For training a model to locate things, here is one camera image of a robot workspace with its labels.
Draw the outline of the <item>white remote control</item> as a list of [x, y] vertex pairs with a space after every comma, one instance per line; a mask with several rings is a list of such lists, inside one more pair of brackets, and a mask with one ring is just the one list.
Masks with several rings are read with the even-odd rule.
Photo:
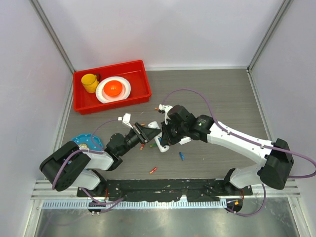
[[[159, 128], [160, 129], [160, 127], [159, 127], [159, 125], [158, 125], [158, 123], [156, 121], [150, 122], [148, 124], [148, 127], [150, 127], [150, 128]], [[161, 153], [165, 153], [165, 152], [167, 152], [170, 149], [169, 146], [162, 147], [160, 145], [160, 143], [156, 143], [156, 145], [157, 145], [157, 147], [158, 147], [158, 149], [160, 150]]]

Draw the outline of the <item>white battery cover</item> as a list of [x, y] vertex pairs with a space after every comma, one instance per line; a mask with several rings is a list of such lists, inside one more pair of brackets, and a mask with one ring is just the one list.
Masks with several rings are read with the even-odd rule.
[[186, 144], [186, 143], [188, 143], [188, 142], [191, 142], [191, 138], [190, 137], [184, 137], [184, 138], [182, 138], [180, 141], [179, 141], [179, 144], [180, 145], [184, 145], [184, 144]]

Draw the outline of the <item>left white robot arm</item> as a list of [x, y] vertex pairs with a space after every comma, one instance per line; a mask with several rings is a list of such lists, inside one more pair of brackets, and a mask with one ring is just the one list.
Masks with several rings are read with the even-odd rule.
[[115, 170], [122, 163], [122, 156], [136, 145], [155, 139], [160, 133], [159, 127], [135, 123], [128, 134], [113, 134], [102, 151], [81, 149], [74, 141], [69, 141], [46, 158], [39, 169], [52, 184], [53, 190], [61, 192], [77, 187], [82, 192], [100, 197], [107, 189], [107, 181], [97, 170]]

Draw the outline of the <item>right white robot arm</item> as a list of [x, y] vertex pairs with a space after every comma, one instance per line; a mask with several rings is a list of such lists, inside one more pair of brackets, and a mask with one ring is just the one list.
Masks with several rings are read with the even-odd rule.
[[203, 141], [230, 149], [255, 163], [246, 168], [230, 169], [223, 182], [225, 193], [234, 195], [241, 188], [254, 184], [265, 184], [276, 190], [284, 188], [294, 164], [286, 141], [272, 142], [249, 136], [216, 122], [211, 116], [195, 117], [181, 105], [159, 105], [158, 111], [164, 114], [162, 146]]

